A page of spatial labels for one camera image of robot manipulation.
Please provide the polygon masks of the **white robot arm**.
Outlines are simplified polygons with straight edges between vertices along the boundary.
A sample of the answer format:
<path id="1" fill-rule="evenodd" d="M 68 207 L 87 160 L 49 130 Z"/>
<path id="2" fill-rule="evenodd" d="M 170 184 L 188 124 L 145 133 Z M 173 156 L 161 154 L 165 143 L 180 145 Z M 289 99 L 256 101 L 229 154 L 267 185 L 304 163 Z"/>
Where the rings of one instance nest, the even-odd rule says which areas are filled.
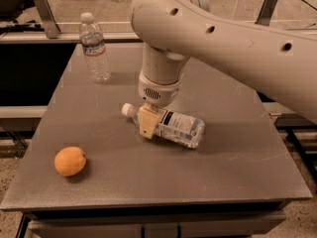
<path id="1" fill-rule="evenodd" d="M 165 107 L 182 68 L 201 60 L 317 122 L 317 38 L 209 13 L 209 0 L 133 0 L 133 31 L 144 42 L 139 94 Z"/>

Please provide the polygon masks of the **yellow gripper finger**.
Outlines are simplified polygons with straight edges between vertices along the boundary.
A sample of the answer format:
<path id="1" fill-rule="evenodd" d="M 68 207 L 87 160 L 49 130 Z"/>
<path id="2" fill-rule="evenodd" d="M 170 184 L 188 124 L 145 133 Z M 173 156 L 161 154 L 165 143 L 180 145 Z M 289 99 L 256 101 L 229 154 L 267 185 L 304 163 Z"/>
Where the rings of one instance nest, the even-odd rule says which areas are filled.
<path id="1" fill-rule="evenodd" d="M 151 139 L 157 129 L 162 109 L 150 103 L 145 103 L 139 110 L 139 130 L 140 134 Z"/>

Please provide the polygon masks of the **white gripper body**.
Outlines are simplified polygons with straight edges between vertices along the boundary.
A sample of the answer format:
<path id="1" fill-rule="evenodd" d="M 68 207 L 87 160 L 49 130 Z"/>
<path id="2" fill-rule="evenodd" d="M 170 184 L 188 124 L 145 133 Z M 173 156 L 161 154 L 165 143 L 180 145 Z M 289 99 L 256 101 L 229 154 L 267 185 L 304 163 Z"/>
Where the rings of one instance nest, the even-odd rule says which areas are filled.
<path id="1" fill-rule="evenodd" d="M 139 94 L 152 105 L 165 107 L 178 95 L 181 73 L 173 70 L 142 70 L 139 75 Z"/>

